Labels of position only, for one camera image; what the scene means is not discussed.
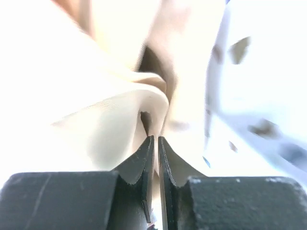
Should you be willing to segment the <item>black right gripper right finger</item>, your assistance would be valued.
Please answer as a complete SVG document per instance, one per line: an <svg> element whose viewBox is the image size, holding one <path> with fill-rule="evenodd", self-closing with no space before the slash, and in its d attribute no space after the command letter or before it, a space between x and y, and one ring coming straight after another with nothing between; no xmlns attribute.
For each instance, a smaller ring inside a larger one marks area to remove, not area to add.
<svg viewBox="0 0 307 230"><path fill-rule="evenodd" d="M164 137L158 139L162 220L165 230L304 230L307 194L287 177L174 178L185 165Z"/></svg>

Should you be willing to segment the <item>beige cloth drape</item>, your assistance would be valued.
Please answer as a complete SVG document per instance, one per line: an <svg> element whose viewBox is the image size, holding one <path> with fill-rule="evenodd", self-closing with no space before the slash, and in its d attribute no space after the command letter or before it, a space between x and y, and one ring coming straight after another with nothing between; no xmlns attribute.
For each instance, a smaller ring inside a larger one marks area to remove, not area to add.
<svg viewBox="0 0 307 230"><path fill-rule="evenodd" d="M3 0L0 174L110 170L147 135L204 171L222 0Z"/></svg>

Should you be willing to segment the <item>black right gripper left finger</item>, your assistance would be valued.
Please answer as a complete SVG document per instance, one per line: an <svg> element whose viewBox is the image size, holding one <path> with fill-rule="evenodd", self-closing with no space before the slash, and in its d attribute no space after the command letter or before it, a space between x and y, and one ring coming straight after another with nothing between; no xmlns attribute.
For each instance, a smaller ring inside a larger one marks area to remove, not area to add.
<svg viewBox="0 0 307 230"><path fill-rule="evenodd" d="M151 221L154 138L111 171L27 172L0 191L3 230L144 230Z"/></svg>

